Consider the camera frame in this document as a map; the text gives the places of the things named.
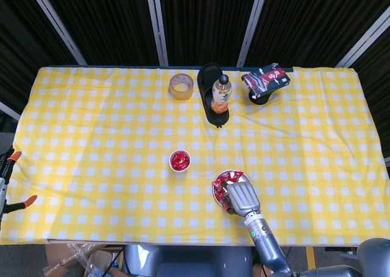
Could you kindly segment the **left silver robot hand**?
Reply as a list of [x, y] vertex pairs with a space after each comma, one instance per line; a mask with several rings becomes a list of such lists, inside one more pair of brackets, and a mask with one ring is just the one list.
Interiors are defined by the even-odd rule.
[[4, 214], [26, 209], [32, 205], [38, 197], [37, 195], [33, 195], [23, 202], [7, 204], [6, 195], [8, 184], [13, 172], [13, 167], [21, 157], [21, 154], [22, 152], [15, 151], [13, 147], [1, 154], [1, 219]]

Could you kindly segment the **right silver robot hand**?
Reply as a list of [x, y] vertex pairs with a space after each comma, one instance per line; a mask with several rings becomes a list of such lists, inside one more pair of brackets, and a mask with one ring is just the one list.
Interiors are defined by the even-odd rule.
[[226, 200], [223, 199], [222, 207], [228, 214], [236, 214], [241, 217], [249, 217], [261, 212], [260, 201], [249, 181], [222, 182], [221, 186], [226, 192]]

